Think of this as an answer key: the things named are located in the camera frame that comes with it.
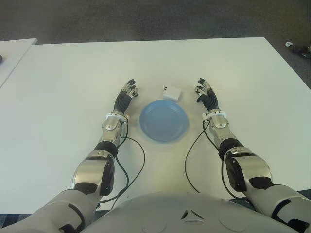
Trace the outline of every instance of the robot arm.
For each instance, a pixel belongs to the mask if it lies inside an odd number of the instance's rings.
[[[231,132],[210,85],[204,79],[200,79],[199,84],[203,87],[195,88],[199,95],[197,102],[201,101],[208,111],[203,119],[209,121],[209,130],[220,159],[226,164],[231,187],[243,192],[258,212],[298,232],[307,232],[311,223],[311,201],[287,186],[272,183],[267,163],[244,147]]]
[[[118,154],[121,125],[133,97],[138,95],[130,80],[119,93],[114,110],[106,115],[102,137],[95,149],[77,167],[72,189],[65,190],[25,220],[3,228],[1,233],[78,233],[94,217],[102,196],[113,188],[114,158]]]

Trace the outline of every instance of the blue plate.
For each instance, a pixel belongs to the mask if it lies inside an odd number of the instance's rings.
[[[143,132],[158,142],[171,142],[180,137],[188,127],[184,110],[169,100],[149,103],[142,110],[139,123]]]

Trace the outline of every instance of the gray carpet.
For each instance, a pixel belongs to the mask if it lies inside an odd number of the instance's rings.
[[[265,37],[311,87],[310,0],[1,0],[0,40],[39,44]]]

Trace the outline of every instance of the black cable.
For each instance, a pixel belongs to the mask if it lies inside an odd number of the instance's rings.
[[[129,177],[128,177],[128,174],[127,172],[125,171],[124,167],[121,165],[119,159],[117,156],[115,156],[116,160],[117,160],[117,163],[119,164],[120,168],[122,169],[123,173],[125,174],[126,176],[126,185],[125,187],[117,194],[115,195],[113,198],[110,198],[110,199],[107,199],[107,200],[101,200],[99,203],[106,203],[106,202],[110,202],[116,198],[118,198],[120,195],[122,195],[122,193],[124,193],[128,187],[128,183],[129,183]]]
[[[125,140],[127,139],[127,135],[128,135],[128,124],[126,125],[126,134],[125,134],[125,137],[121,137],[121,138],[124,138],[123,141],[118,145],[118,148],[125,142]]]
[[[190,179],[189,179],[189,177],[188,177],[188,174],[187,174],[187,166],[186,166],[186,164],[187,164],[187,158],[188,158],[188,156],[189,156],[189,153],[190,153],[192,147],[194,146],[194,144],[196,143],[196,141],[199,139],[199,137],[205,132],[206,128],[205,128],[205,129],[203,128],[204,130],[202,131],[202,133],[200,133],[199,136],[195,139],[195,141],[194,141],[193,144],[191,145],[191,147],[190,147],[190,149],[189,149],[189,151],[188,151],[188,153],[187,153],[187,155],[186,155],[186,159],[185,159],[185,174],[186,174],[187,180],[188,180],[189,184],[193,187],[193,189],[194,189],[195,191],[197,191],[198,193],[200,193],[200,191],[197,190],[197,189],[193,186],[193,184],[191,183],[191,181],[190,181]]]
[[[208,134],[206,133],[206,128],[204,127],[205,126],[205,121],[203,121],[203,131],[204,131],[204,133],[205,133],[205,136],[207,137],[207,139],[210,141],[210,143],[215,147],[215,149],[217,150],[217,151],[219,151],[218,150],[218,148],[217,148],[217,146],[215,145],[215,143],[213,143],[213,141],[209,138],[209,136],[208,136]]]
[[[142,153],[143,153],[143,155],[144,155],[144,162],[143,162],[143,164],[142,164],[142,166],[141,166],[140,171],[139,171],[138,174],[136,175],[136,177],[132,180],[132,182],[131,182],[127,187],[124,188],[124,189],[125,189],[124,192],[132,185],[132,183],[133,183],[133,182],[137,179],[137,177],[140,175],[141,171],[143,170],[143,168],[144,168],[144,166],[145,166],[145,162],[146,162],[146,154],[145,154],[145,151],[144,151],[143,147],[141,146],[141,144],[140,144],[138,141],[136,141],[135,139],[132,139],[132,138],[130,138],[130,137],[126,137],[126,138],[128,138],[128,139],[130,139],[130,140],[136,142],[136,143],[140,146],[140,148],[141,148],[141,150],[142,150]],[[117,199],[116,199],[115,202],[113,203],[111,209],[113,209],[113,207],[115,206],[117,200],[119,199],[119,197],[120,197],[124,192],[122,192],[122,193],[117,197]]]
[[[125,137],[123,139],[123,141],[118,145],[118,148],[125,142],[126,138],[127,138],[127,135],[128,135],[128,125],[126,125],[126,134],[125,134]],[[119,164],[120,168],[122,169],[123,173],[125,174],[126,176],[126,186],[117,194],[115,195],[114,197],[112,198],[109,198],[107,200],[101,200],[99,203],[106,203],[106,202],[110,202],[116,198],[118,198],[118,196],[120,196],[123,192],[125,192],[126,188],[128,187],[128,183],[129,183],[129,177],[128,177],[128,174],[127,172],[125,171],[124,167],[121,165],[119,159],[117,156],[115,156],[116,160],[117,160],[117,163]]]
[[[216,150],[219,151],[218,148],[216,147],[216,145],[213,143],[213,141],[210,139],[210,137],[206,133],[206,131],[205,131],[206,128],[204,127],[204,125],[205,125],[205,123],[203,121],[203,130],[204,130],[205,136],[208,138],[208,140],[211,142],[211,144],[216,148]],[[229,191],[227,185],[225,184],[225,179],[224,179],[224,161],[223,160],[222,160],[222,171],[221,171],[221,173],[222,173],[222,181],[223,181],[224,187],[227,190],[227,192],[235,199],[245,199],[245,198],[239,198],[239,197],[235,196],[233,193],[231,193]]]

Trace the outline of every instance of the black joint cover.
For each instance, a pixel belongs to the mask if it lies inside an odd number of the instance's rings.
[[[64,233],[76,233],[76,230],[70,224],[66,224],[66,225],[60,227],[59,229],[62,229],[63,230],[62,232],[64,232]]]
[[[239,153],[239,154],[232,154],[231,152],[227,153],[227,157],[225,158],[226,160],[231,159],[231,158],[236,158],[236,157],[245,157],[245,156],[255,156],[254,154],[249,154],[249,153]]]
[[[231,187],[237,192],[246,191],[243,172],[236,159],[226,159],[225,164]]]
[[[116,147],[116,145],[108,141],[98,143],[94,150],[105,150],[109,152],[112,156],[116,156],[118,154],[118,148]]]
[[[225,153],[234,147],[242,147],[242,143],[235,138],[228,138],[219,145],[219,157],[224,160]]]
[[[86,160],[111,160],[112,161],[112,156],[108,156],[108,158],[105,157],[88,157]]]
[[[107,196],[113,189],[113,178],[115,174],[115,166],[113,162],[107,162],[102,176],[102,184],[100,195]]]
[[[249,182],[254,188],[267,189],[274,186],[272,180],[269,177],[260,176],[249,179]]]
[[[73,189],[81,191],[85,195],[87,195],[90,193],[94,193],[97,189],[97,185],[94,183],[90,183],[90,182],[81,182],[81,183],[77,183]]]
[[[295,218],[291,219],[287,225],[300,233],[304,233],[305,230],[310,226],[309,223]]]

